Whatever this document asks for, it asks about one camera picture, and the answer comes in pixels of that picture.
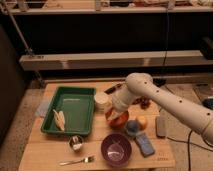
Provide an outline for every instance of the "white container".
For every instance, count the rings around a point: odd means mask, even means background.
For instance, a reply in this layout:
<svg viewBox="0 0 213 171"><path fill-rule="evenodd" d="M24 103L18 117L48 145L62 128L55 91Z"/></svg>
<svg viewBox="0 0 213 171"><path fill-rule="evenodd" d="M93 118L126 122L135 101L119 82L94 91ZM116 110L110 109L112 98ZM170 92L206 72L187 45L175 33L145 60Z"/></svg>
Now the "white container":
<svg viewBox="0 0 213 171"><path fill-rule="evenodd" d="M94 100L95 110L98 113L105 114L111 108L109 96L104 92L97 92L94 96Z"/></svg>

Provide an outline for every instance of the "fork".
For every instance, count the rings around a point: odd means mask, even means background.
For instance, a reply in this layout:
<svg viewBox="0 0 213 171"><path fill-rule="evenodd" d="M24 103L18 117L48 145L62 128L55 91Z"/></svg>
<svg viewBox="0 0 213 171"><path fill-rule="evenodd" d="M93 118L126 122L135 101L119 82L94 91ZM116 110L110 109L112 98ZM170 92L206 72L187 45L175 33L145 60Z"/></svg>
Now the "fork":
<svg viewBox="0 0 213 171"><path fill-rule="evenodd" d="M90 162L93 162L94 160L95 160L94 156L89 156L89 157L85 157L81 160L60 162L59 165L65 166L65 165L76 164L76 163L90 163Z"/></svg>

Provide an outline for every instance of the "purple bowl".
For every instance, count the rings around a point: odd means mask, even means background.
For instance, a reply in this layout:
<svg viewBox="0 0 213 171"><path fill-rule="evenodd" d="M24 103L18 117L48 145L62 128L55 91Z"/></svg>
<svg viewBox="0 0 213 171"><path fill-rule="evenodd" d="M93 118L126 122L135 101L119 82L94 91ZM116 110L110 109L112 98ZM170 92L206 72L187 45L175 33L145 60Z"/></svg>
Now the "purple bowl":
<svg viewBox="0 0 213 171"><path fill-rule="evenodd" d="M109 165L120 167L129 160L132 147L125 136L115 133L108 135L103 140L101 153Z"/></svg>

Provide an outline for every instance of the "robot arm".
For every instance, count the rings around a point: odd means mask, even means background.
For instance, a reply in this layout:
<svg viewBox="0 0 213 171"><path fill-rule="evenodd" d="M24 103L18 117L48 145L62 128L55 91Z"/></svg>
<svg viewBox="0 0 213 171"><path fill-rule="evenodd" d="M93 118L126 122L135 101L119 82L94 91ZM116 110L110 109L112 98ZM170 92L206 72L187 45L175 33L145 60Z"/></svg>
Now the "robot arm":
<svg viewBox="0 0 213 171"><path fill-rule="evenodd" d="M213 111L156 87L148 74L133 73L127 76L126 85L112 97L116 113L127 110L141 96L153 100L180 122L213 143Z"/></svg>

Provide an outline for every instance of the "plastic tray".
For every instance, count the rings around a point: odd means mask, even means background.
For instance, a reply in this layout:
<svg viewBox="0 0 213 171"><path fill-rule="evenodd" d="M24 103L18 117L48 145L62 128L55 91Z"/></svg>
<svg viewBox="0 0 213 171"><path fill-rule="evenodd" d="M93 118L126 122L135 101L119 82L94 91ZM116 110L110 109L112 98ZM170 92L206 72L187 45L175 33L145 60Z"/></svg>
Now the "plastic tray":
<svg viewBox="0 0 213 171"><path fill-rule="evenodd" d="M90 133L94 112L95 88L58 87L44 118L41 131L49 134L83 135ZM62 110L65 131L60 131L54 121L53 109Z"/></svg>

